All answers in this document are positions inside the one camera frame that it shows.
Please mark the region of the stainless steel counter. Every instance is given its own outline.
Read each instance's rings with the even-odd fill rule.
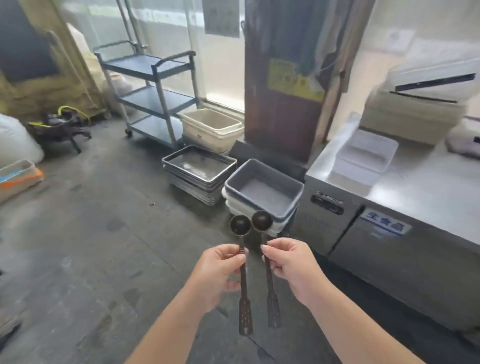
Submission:
[[[480,245],[480,161],[394,138],[398,150],[388,170],[372,187],[331,172],[340,147],[358,128],[353,113],[312,164],[307,176],[327,182],[359,198],[390,208]]]

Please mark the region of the gray floor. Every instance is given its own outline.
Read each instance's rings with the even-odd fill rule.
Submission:
[[[201,252],[235,242],[222,204],[169,186],[169,150],[124,124],[52,146],[45,180],[0,207],[0,312],[24,325],[1,363],[122,363],[183,285]],[[238,334],[238,294],[201,322],[189,363],[338,363],[310,313],[276,281],[284,328],[266,321],[260,256],[248,259],[254,335]]]

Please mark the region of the hand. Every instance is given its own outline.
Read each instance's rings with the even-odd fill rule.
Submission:
[[[329,283],[308,245],[299,240],[278,238],[262,245],[275,275],[286,279],[295,297],[308,306],[313,292]]]
[[[239,274],[245,263],[245,254],[238,254],[236,244],[214,246],[203,252],[183,287],[205,314],[220,302],[222,292],[238,291],[240,282],[228,280],[229,275]]]

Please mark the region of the yellow sign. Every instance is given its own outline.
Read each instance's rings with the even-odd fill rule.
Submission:
[[[293,62],[272,58],[268,67],[268,88],[287,95],[322,102],[325,91],[310,89],[310,80],[297,72]]]

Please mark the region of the cart shelf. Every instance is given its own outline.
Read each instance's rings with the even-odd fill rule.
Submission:
[[[176,142],[183,134],[183,124],[175,117],[171,117],[170,121],[173,128],[173,134],[175,136],[174,142]],[[156,116],[147,115],[140,120],[133,121],[129,124],[129,128],[138,134],[154,139],[167,146],[172,146],[173,144],[170,134],[168,133],[167,123],[164,119]]]
[[[158,63],[160,60],[161,58],[152,57],[146,54],[133,54],[110,61],[103,61],[102,67],[105,70],[156,82],[155,76],[153,75],[152,66]],[[175,74],[188,71],[189,69],[189,63],[180,61],[166,61],[158,67],[157,72],[158,77],[160,79],[164,79]]]
[[[196,103],[195,98],[191,96],[168,90],[163,90],[163,93],[165,95],[165,101],[167,102],[169,115],[176,114]],[[144,86],[123,96],[117,96],[117,101],[123,105],[155,115],[159,118],[166,118],[166,113],[162,109],[155,86]]]

